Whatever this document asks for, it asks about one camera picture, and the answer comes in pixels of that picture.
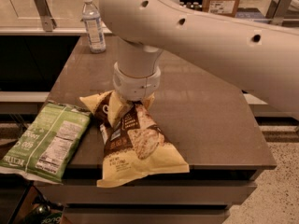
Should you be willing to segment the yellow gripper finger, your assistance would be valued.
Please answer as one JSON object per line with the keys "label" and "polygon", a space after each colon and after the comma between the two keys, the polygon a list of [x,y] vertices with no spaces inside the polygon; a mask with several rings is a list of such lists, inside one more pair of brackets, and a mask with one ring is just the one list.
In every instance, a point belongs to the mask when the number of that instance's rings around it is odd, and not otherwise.
{"label": "yellow gripper finger", "polygon": [[155,96],[152,93],[150,96],[144,98],[141,103],[142,105],[146,108],[146,109],[150,109],[150,107],[152,106],[153,102],[155,100]]}
{"label": "yellow gripper finger", "polygon": [[109,98],[107,113],[107,119],[110,125],[115,128],[132,106],[132,102],[125,100],[116,91],[113,91]]}

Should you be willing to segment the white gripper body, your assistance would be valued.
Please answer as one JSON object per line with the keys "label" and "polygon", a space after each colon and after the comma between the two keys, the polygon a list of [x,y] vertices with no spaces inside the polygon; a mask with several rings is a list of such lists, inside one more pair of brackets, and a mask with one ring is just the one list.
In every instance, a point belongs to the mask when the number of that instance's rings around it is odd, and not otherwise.
{"label": "white gripper body", "polygon": [[125,100],[141,101],[152,95],[160,85],[161,70],[157,70],[149,77],[129,77],[114,64],[113,86],[116,92]]}

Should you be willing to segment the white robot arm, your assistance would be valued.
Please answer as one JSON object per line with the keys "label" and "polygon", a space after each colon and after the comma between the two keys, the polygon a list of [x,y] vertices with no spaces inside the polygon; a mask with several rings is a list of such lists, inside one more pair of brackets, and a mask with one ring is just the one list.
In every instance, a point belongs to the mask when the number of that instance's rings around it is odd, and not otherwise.
{"label": "white robot arm", "polygon": [[296,29],[192,11],[171,0],[99,0],[118,37],[165,49],[299,119]]}

